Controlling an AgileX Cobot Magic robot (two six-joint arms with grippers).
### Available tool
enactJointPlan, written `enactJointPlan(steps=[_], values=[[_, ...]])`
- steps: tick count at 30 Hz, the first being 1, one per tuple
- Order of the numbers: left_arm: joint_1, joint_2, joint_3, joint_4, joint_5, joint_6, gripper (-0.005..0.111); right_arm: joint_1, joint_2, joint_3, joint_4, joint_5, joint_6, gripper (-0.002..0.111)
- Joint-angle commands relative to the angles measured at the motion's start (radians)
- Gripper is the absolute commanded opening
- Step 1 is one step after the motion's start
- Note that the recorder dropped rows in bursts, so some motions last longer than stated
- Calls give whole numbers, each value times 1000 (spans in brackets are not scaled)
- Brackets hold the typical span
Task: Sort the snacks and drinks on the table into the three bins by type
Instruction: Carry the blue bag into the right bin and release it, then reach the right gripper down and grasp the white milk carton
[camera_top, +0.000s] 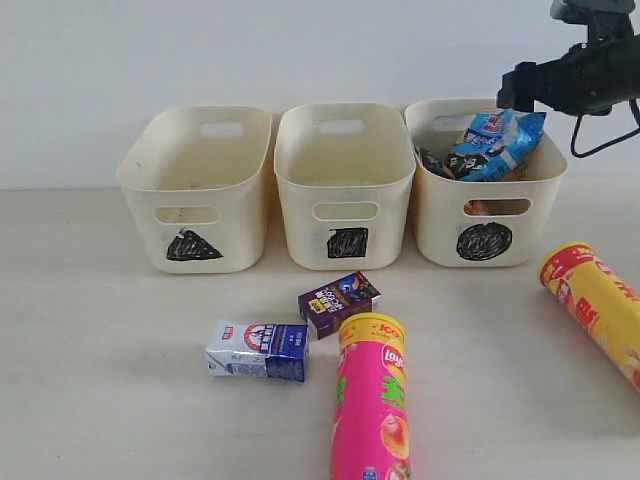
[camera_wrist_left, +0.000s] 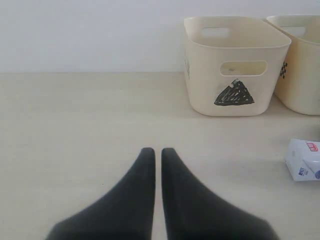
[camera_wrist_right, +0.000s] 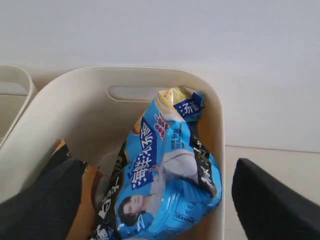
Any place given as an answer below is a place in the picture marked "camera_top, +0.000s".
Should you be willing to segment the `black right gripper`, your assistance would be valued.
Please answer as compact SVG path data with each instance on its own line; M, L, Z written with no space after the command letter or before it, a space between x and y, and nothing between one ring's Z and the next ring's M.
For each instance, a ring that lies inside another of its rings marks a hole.
M533 112L536 100L570 116L605 115L612 106L638 98L639 37L634 35L576 44L543 64L518 63L502 76L496 106Z

